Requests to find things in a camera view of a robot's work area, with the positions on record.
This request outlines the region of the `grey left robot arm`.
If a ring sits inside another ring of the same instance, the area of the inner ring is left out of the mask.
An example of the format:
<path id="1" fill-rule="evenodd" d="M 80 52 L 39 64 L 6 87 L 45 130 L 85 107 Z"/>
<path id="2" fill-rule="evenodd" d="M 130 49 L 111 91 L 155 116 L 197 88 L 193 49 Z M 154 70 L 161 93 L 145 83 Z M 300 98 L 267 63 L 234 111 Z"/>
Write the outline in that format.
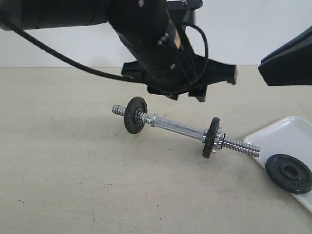
<path id="1" fill-rule="evenodd" d="M 195 24 L 201 0 L 3 0 L 0 27 L 87 73 L 144 84 L 173 100 L 187 93 L 204 102 L 211 84 L 236 84 L 237 67 L 209 58 L 208 41 Z M 109 24 L 135 61 L 113 75 L 82 65 L 28 34 L 28 30 Z M 186 28 L 201 32 L 204 56 L 197 55 Z"/>

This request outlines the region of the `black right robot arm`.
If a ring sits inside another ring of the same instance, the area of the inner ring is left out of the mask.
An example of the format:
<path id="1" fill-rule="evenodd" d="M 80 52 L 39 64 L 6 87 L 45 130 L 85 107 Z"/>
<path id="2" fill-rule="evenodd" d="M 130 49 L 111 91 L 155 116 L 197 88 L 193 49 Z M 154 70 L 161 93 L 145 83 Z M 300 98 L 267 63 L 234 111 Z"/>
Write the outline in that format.
<path id="1" fill-rule="evenodd" d="M 312 84 L 312 28 L 265 56 L 258 71 L 268 86 Z"/>

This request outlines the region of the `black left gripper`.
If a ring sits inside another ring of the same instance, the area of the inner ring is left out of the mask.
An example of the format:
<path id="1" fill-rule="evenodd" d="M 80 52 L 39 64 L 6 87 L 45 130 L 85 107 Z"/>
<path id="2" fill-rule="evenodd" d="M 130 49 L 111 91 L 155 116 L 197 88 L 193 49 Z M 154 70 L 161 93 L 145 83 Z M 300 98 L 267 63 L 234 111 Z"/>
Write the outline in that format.
<path id="1" fill-rule="evenodd" d="M 196 55 L 195 67 L 199 73 L 203 72 L 203 75 L 193 84 L 188 82 L 186 75 L 177 67 L 172 70 L 161 68 L 151 74 L 138 61 L 125 63 L 121 74 L 129 81 L 147 85 L 148 93 L 172 100 L 177 100 L 179 95 L 187 93 L 199 102 L 205 102 L 208 85 L 224 81 L 236 84 L 237 66 L 234 64 L 225 64 Z"/>

